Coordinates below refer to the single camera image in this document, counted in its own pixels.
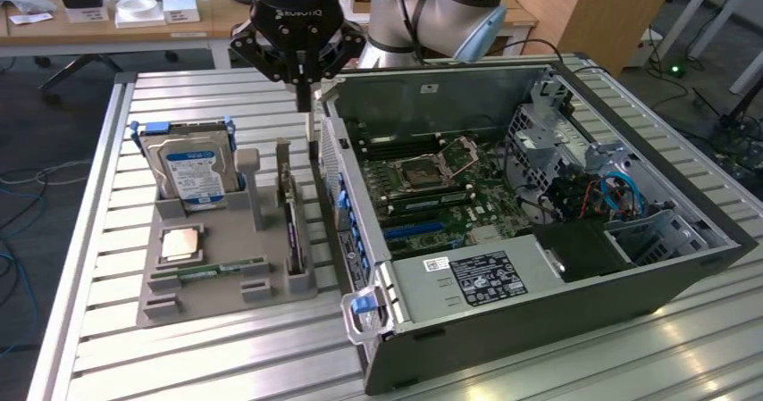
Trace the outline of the CPU chip with metal lid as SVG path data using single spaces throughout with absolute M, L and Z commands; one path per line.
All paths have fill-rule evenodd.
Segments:
M 197 230 L 183 228 L 163 233 L 161 257 L 167 262 L 184 260 L 197 251 Z

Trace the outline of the graphics card with black shroud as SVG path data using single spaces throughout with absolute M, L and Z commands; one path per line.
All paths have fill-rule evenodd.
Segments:
M 305 259 L 300 238 L 300 228 L 297 226 L 297 184 L 291 171 L 289 160 L 291 141 L 279 138 L 275 143 L 276 157 L 276 200 L 284 208 L 285 233 L 289 248 L 285 259 L 285 268 L 289 276 L 296 276 L 305 272 Z

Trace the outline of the open black PC case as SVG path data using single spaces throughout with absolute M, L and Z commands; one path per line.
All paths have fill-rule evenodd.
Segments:
M 558 110 L 583 129 L 602 154 L 588 203 L 562 221 L 544 194 L 511 173 L 507 131 L 522 104 Z M 582 65 L 520 56 L 478 64 L 352 70 L 328 82 L 317 100 L 321 209 L 343 269 L 343 320 L 360 356 L 364 392 L 401 390 L 655 313 L 691 285 L 724 271 L 756 246 L 742 218 L 763 207 L 711 196 L 728 182 L 687 140 L 612 77 Z M 532 235 L 554 259 L 562 288 L 510 305 L 424 323 L 409 320 L 393 288 L 397 278 L 353 151 L 359 130 L 396 138 L 483 130 L 496 142 L 499 169 L 534 218 Z M 710 248 L 635 265 L 608 221 L 672 210 Z M 355 315 L 351 301 L 371 296 L 376 310 Z

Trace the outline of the wooden desk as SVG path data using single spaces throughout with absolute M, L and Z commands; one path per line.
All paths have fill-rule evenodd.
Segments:
M 199 0 L 200 21 L 153 27 L 120 29 L 112 19 L 71 23 L 61 0 L 49 0 L 57 10 L 49 20 L 16 25 L 9 17 L 19 9 L 0 5 L 0 46 L 112 44 L 127 42 L 183 42 L 192 39 L 227 38 L 235 24 L 244 22 L 249 8 L 232 0 Z

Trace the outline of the installed RAM stick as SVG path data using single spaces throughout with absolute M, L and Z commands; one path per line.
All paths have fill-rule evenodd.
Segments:
M 459 205 L 468 205 L 475 198 L 476 193 L 472 191 L 444 192 L 425 196 L 404 196 L 388 201 L 387 214 L 416 213 Z

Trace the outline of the stack of white papers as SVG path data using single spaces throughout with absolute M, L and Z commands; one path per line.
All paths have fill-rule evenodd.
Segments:
M 369 22 L 369 3 L 357 2 L 356 0 L 340 0 L 340 4 L 344 18 L 348 21 L 353 21 L 359 24 L 367 24 Z

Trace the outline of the loose green RAM stick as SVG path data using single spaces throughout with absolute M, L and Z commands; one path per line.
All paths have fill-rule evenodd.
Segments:
M 149 276 L 149 280 L 159 280 L 161 278 L 172 277 L 176 277 L 179 280 L 203 280 L 241 272 L 253 268 L 255 266 L 259 266 L 260 264 L 267 264 L 267 261 L 261 257 L 235 261 L 231 263 L 196 265 L 175 270 L 155 272 Z

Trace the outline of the flat white box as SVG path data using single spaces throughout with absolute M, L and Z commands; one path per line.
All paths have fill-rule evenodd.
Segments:
M 117 11 L 115 16 L 115 25 L 117 29 L 160 27 L 165 25 L 165 20 L 163 12 L 151 12 L 140 17 L 135 14 Z

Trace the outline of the green motherboard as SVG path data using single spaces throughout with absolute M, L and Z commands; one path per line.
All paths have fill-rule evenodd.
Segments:
M 468 233 L 479 226 L 494 224 L 503 239 L 514 238 L 532 230 L 534 218 L 522 209 L 516 193 L 499 169 L 496 142 L 486 129 L 435 132 L 401 138 L 373 137 L 363 130 L 357 132 L 360 137 L 353 140 L 353 151 L 381 234 L 383 229 L 392 227 L 436 221 L 444 224 L 440 232 L 393 240 L 384 239 L 392 259 L 400 260 L 475 246 Z M 433 155 L 437 158 L 443 148 L 460 136 L 471 138 L 476 143 L 478 161 L 452 179 L 447 178 L 448 186 L 413 192 L 403 191 L 395 163 L 421 155 Z M 416 213 L 387 214 L 391 199 L 456 191 L 476 193 L 471 204 Z

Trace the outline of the grey power supply unit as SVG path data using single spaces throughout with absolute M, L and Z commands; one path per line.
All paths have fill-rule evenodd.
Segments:
M 532 235 L 395 261 L 393 288 L 409 320 L 452 319 L 562 288 L 552 261 Z

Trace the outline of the metal socket cover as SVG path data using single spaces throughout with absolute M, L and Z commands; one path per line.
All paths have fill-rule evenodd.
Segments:
M 466 136 L 458 137 L 443 148 L 437 154 L 437 159 L 444 176 L 452 179 L 478 161 L 476 143 Z

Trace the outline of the CPU socket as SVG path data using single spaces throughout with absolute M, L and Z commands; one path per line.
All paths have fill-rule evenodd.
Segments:
M 413 192 L 445 187 L 449 180 L 443 174 L 440 163 L 433 155 L 421 155 L 395 163 L 400 188 Z

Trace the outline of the grey plastic parts rack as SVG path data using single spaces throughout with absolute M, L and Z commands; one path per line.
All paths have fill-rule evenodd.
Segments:
M 151 328 L 192 321 L 271 305 L 311 299 L 317 294 L 315 263 L 311 256 L 303 188 L 297 185 L 297 226 L 305 259 L 305 272 L 287 272 L 287 222 L 276 200 L 276 178 L 260 186 L 255 174 L 261 168 L 256 149 L 235 155 L 243 188 L 225 195 L 225 205 L 188 212 L 181 202 L 156 198 L 143 270 L 136 324 Z M 163 233 L 195 228 L 197 251 L 191 258 L 167 262 L 161 257 Z M 183 267 L 231 263 L 261 257 L 267 264 L 203 280 L 176 277 L 149 280 L 155 272 Z

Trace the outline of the small chipset heat sink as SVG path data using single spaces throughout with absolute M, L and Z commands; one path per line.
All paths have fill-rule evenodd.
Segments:
M 470 230 L 468 237 L 475 245 L 503 240 L 499 228 L 494 224 L 475 227 Z

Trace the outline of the plain white box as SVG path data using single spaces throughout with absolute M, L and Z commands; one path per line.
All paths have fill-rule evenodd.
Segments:
M 199 22 L 196 0 L 163 0 L 163 17 L 169 24 Z

